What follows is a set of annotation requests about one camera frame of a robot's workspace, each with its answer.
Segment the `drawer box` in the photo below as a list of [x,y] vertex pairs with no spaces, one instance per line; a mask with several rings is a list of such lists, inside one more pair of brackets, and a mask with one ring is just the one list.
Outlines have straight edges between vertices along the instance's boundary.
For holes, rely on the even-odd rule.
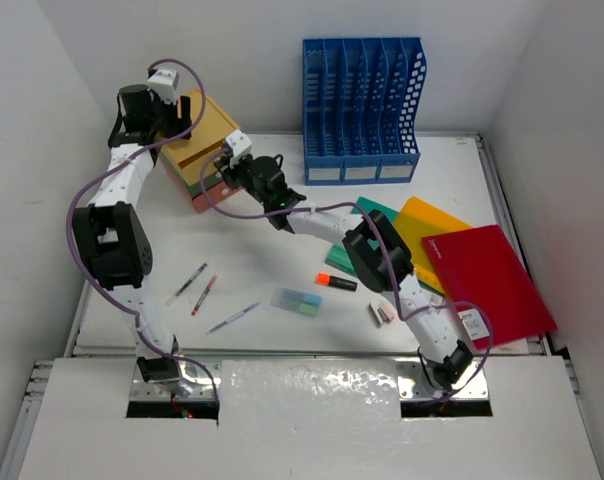
[[[201,92],[196,89],[187,96],[191,99],[192,119],[195,120],[202,104]],[[197,213],[210,208],[200,185],[200,173],[205,161],[223,146],[228,135],[240,128],[213,98],[208,94],[205,98],[203,118],[192,131],[191,138],[167,144],[160,151],[160,159],[167,175]],[[204,170],[203,183],[213,204],[220,203],[238,191],[224,182],[213,163]]]

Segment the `green clip file folder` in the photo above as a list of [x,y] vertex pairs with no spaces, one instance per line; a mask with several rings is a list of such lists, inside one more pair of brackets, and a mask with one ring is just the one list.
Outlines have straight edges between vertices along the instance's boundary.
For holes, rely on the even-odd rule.
[[331,247],[325,263],[358,278],[373,292],[391,293],[389,267],[398,283],[410,273],[417,277],[411,251],[392,224],[399,212],[366,197],[356,204],[351,210],[355,225]]

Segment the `red gel pen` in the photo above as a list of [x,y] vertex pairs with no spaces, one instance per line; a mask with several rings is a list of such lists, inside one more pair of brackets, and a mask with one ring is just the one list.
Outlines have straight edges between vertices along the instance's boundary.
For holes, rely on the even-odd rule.
[[201,295],[199,296],[198,300],[196,301],[193,309],[190,312],[191,316],[196,316],[196,314],[199,312],[199,310],[201,309],[203,303],[205,302],[206,298],[208,297],[208,295],[210,294],[213,286],[215,285],[217,279],[219,278],[221,270],[217,269],[215,271],[215,273],[212,275],[212,277],[210,278],[210,280],[208,281],[207,285],[205,286],[203,292],[201,293]]

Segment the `orange black highlighter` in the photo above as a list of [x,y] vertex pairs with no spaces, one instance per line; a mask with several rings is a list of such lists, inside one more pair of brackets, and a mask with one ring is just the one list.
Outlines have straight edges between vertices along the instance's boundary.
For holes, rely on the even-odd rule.
[[335,275],[330,275],[328,273],[319,272],[316,275],[315,282],[318,285],[336,288],[344,291],[355,292],[357,290],[358,284],[355,281],[348,280],[345,278],[341,278]]

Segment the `blue pastel highlighter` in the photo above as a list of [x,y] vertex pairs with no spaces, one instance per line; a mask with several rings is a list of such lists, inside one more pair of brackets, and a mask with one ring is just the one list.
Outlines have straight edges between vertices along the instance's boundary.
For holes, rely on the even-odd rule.
[[322,304],[321,296],[307,292],[301,292],[298,290],[278,288],[275,292],[275,295],[277,297],[286,298],[295,302],[305,303],[312,306],[320,306]]

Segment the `blue gel pen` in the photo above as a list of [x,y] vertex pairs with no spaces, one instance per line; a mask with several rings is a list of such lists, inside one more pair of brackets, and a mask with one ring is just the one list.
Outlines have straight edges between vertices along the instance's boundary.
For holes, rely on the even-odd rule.
[[241,317],[243,317],[247,313],[255,310],[260,305],[261,305],[261,302],[258,301],[258,302],[255,302],[255,303],[253,303],[253,304],[245,307],[241,311],[236,312],[235,314],[231,315],[229,318],[223,320],[219,324],[217,324],[217,325],[213,326],[212,328],[210,328],[208,331],[206,331],[205,334],[206,335],[211,335],[214,332],[217,332],[218,330],[221,330],[222,328],[225,328],[226,326],[228,326],[231,323],[235,322],[236,320],[240,319]]

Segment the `green pastel highlighter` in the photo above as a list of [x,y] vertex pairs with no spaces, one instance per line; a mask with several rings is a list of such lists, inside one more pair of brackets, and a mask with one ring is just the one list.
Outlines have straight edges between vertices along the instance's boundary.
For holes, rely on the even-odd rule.
[[273,297],[270,304],[273,307],[309,318],[315,318],[319,311],[317,305],[311,305],[287,297]]

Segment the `black gel pen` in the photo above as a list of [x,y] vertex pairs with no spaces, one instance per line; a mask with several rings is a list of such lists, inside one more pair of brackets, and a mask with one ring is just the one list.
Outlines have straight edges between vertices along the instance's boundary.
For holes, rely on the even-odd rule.
[[193,272],[189,278],[185,280],[185,282],[169,297],[169,299],[165,302],[166,306],[171,306],[207,267],[208,263],[202,263],[197,270]]

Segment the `yellow translucent folder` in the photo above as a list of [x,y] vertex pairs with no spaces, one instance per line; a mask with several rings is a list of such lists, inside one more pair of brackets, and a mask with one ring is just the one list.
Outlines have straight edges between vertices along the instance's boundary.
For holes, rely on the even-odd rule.
[[409,198],[392,224],[412,255],[418,280],[440,294],[442,284],[422,245],[424,237],[471,229],[472,226],[418,197]]

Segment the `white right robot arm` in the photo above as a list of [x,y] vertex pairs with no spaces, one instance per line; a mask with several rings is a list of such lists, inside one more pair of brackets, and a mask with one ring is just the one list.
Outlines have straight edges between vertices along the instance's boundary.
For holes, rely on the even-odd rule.
[[473,354],[438,314],[443,307],[428,302],[410,249],[381,211],[359,208],[356,214],[339,213],[340,208],[355,206],[313,204],[288,186],[278,156],[234,158],[224,152],[213,164],[229,186],[243,189],[258,202],[263,208],[260,216],[275,229],[342,245],[360,283],[395,304],[399,319],[418,342],[432,387],[452,394]]

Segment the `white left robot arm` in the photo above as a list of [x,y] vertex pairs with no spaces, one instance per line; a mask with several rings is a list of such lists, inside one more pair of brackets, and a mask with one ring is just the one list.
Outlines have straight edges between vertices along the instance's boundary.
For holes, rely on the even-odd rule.
[[87,206],[73,208],[70,228],[97,292],[125,314],[142,379],[171,391],[183,378],[175,359],[179,345],[150,293],[153,252],[136,205],[157,162],[157,136],[172,137],[190,127],[191,100],[182,96],[165,103],[155,90],[137,84],[121,88],[116,104],[118,114],[108,138],[109,175]]

